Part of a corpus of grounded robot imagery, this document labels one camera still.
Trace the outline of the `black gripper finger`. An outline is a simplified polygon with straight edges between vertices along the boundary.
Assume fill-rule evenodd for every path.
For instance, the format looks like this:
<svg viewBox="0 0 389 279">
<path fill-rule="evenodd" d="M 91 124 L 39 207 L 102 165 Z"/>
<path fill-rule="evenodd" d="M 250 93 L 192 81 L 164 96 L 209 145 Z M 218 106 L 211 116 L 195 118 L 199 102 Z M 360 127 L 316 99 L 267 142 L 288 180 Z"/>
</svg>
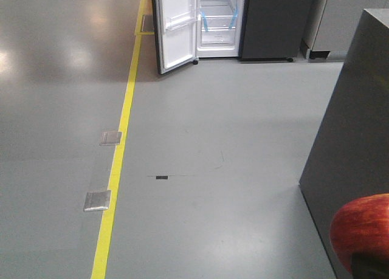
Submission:
<svg viewBox="0 0 389 279">
<path fill-rule="evenodd" d="M 374 257 L 354 254 L 351 273 L 354 279 L 388 279 L 388 263 Z"/>
</svg>

